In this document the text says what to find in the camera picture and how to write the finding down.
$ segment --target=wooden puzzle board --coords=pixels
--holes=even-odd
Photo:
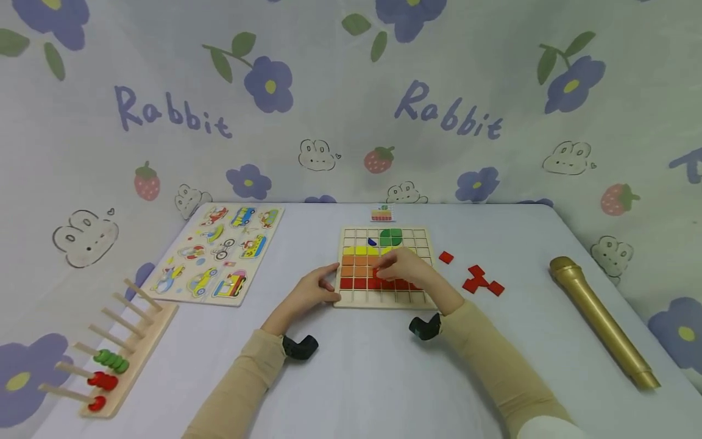
[[[142,289],[154,299],[240,306],[284,208],[205,203]]]
[[[436,305],[421,288],[405,280],[388,282],[373,276],[371,266],[397,247],[407,247],[434,266],[436,258],[429,232],[421,227],[355,226],[341,230],[336,291],[337,308],[434,310]]]

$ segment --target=rabbit text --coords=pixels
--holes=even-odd
[[[122,128],[125,131],[129,131],[129,122],[141,126],[144,124],[144,120],[151,124],[155,122],[156,119],[163,117],[163,113],[156,108],[156,105],[149,103],[144,105],[141,109],[141,115],[144,120],[138,115],[131,113],[130,110],[136,104],[136,93],[129,87],[114,86],[114,94],[117,97],[117,112],[119,112]],[[168,91],[166,92],[166,109],[168,119],[172,124],[181,125],[185,122],[187,127],[193,131],[199,131],[200,127],[204,126],[207,134],[212,134],[212,127],[208,120],[210,115],[207,112],[202,114],[201,121],[198,116],[190,111],[190,104],[186,100],[183,101],[183,111],[176,109],[176,107],[173,106],[171,94]],[[222,137],[232,138],[232,134],[228,131],[229,127],[224,123],[224,117],[220,117],[217,123],[213,125]]]
[[[415,79],[414,82],[412,82],[412,84],[407,89],[407,92],[404,94],[402,100],[399,102],[397,110],[395,110],[395,119],[399,119],[402,112],[405,111],[410,116],[410,118],[412,118],[412,120],[416,120],[418,113],[417,110],[412,108],[412,104],[424,100],[428,95],[429,86]],[[473,136],[478,136],[483,127],[483,123],[478,123],[475,119],[473,119],[478,109],[478,106],[473,105],[468,111],[468,114],[465,116],[463,123],[461,125],[458,125],[458,116],[456,116],[455,113],[461,102],[463,102],[463,98],[457,98],[453,102],[451,107],[449,107],[449,111],[446,112],[444,118],[441,120],[441,127],[445,131],[451,131],[452,129],[458,127],[458,129],[456,130],[456,134],[458,134],[459,136],[466,136],[471,131],[473,132]],[[439,108],[436,106],[436,104],[426,105],[421,111],[421,117],[423,121],[438,119]],[[485,121],[485,124],[487,124],[488,120],[490,119],[490,114],[485,113],[482,119],[483,121]],[[487,125],[486,134],[488,139],[496,140],[500,137],[501,134],[499,133],[499,131],[502,129],[502,121],[503,119],[500,117],[499,119],[496,119],[494,122],[492,122],[490,125]]]

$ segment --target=wooden abacus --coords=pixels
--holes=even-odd
[[[80,367],[59,362],[56,365],[56,369],[87,378],[88,384],[94,386],[91,394],[84,395],[66,388],[52,387],[46,384],[42,384],[39,387],[40,391],[81,401],[84,406],[81,408],[80,415],[83,417],[111,419],[117,414],[132,386],[134,386],[134,382],[139,377],[139,373],[141,373],[178,310],[177,303],[159,304],[129,279],[125,279],[124,283],[149,303],[149,308],[142,310],[118,293],[113,293],[112,297],[140,317],[136,325],[127,322],[108,308],[102,309],[104,314],[131,332],[127,340],[119,339],[95,325],[88,327],[91,331],[120,346],[121,350],[118,353],[113,353],[107,349],[96,350],[83,343],[74,344],[76,349],[92,355],[95,362],[112,369],[115,375],[112,375],[112,372],[109,374],[105,372],[89,372]]]

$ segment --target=wooden peg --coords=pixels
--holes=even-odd
[[[85,369],[82,369],[80,367],[71,365],[70,363],[63,362],[63,361],[56,363],[55,369],[59,369],[59,370],[62,370],[64,372],[69,372],[71,374],[84,376],[84,377],[89,378],[89,379],[93,378],[95,376],[95,374],[92,372],[88,372]]]
[[[83,352],[92,355],[93,357],[97,357],[100,354],[100,351],[97,349],[93,349],[90,346],[81,343],[80,341],[76,344],[73,345],[74,348],[78,350],[82,350]]]
[[[103,308],[102,313],[105,314],[106,316],[108,316],[109,318],[113,319],[115,322],[119,323],[120,325],[124,326],[125,328],[129,329],[134,334],[137,334],[137,336],[140,339],[143,339],[144,337],[146,337],[146,333],[144,333],[144,331],[142,331],[141,329],[132,325],[130,322],[127,322],[125,319],[123,319],[120,315],[118,315],[113,310]]]
[[[135,313],[139,314],[139,317],[141,317],[141,318],[142,318],[146,323],[148,323],[149,325],[152,324],[152,323],[154,322],[154,319],[152,319],[151,317],[149,317],[149,315],[148,315],[147,313],[145,313],[144,311],[142,311],[141,308],[139,308],[139,307],[138,307],[137,305],[135,305],[134,303],[131,303],[130,301],[128,301],[128,300],[126,299],[126,297],[122,296],[121,294],[119,294],[119,293],[112,293],[112,297],[114,297],[115,299],[117,299],[122,305],[124,305],[124,306],[126,306],[127,308],[131,309],[131,310],[134,311]]]
[[[153,307],[156,309],[156,311],[160,311],[160,310],[163,309],[154,299],[151,299],[151,296],[149,296],[148,294],[146,294],[146,293],[144,292],[143,289],[137,287],[137,286],[134,284],[134,282],[130,281],[129,279],[125,279],[125,280],[124,280],[124,283],[127,284],[127,285],[129,286],[129,288],[131,288],[131,289],[133,289],[134,291],[136,291],[136,294],[139,294],[140,296],[142,296],[142,297],[144,298],[144,300],[146,300],[147,302],[149,302],[149,304],[150,304],[151,306],[153,306]]]
[[[91,398],[90,396],[84,395],[82,393],[70,391],[67,388],[63,387],[49,386],[48,384],[40,385],[39,390],[42,392],[53,393],[54,395],[65,396],[66,398],[71,398],[73,400],[81,401],[86,404],[92,404],[95,401],[95,398]]]
[[[101,336],[105,337],[106,339],[110,340],[112,343],[125,348],[127,351],[129,351],[129,353],[136,352],[134,347],[128,345],[124,340],[118,339],[114,335],[105,331],[103,328],[100,328],[100,327],[97,327],[97,326],[91,324],[90,326],[88,326],[88,329],[90,329],[92,332],[95,332],[97,335],[101,335]]]

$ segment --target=rabbit face drawing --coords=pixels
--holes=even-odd
[[[180,185],[178,194],[175,196],[175,207],[180,211],[183,219],[190,219],[198,207],[205,203],[212,203],[212,195],[209,192],[200,192],[188,185]]]
[[[386,203],[426,203],[429,199],[423,197],[417,189],[414,188],[414,183],[405,181],[401,185],[392,186],[388,189],[388,198]]]
[[[336,159],[324,140],[303,140],[298,162],[311,171],[331,171],[336,166]]]
[[[634,256],[634,249],[613,236],[603,236],[590,248],[590,254],[604,272],[618,282]]]
[[[563,142],[546,157],[541,166],[552,173],[580,175],[588,168],[587,158],[591,149],[590,144],[585,142]]]
[[[66,253],[73,268],[85,268],[98,262],[119,236],[119,227],[110,220],[100,220],[91,211],[78,210],[68,218],[68,225],[53,232],[53,244]]]

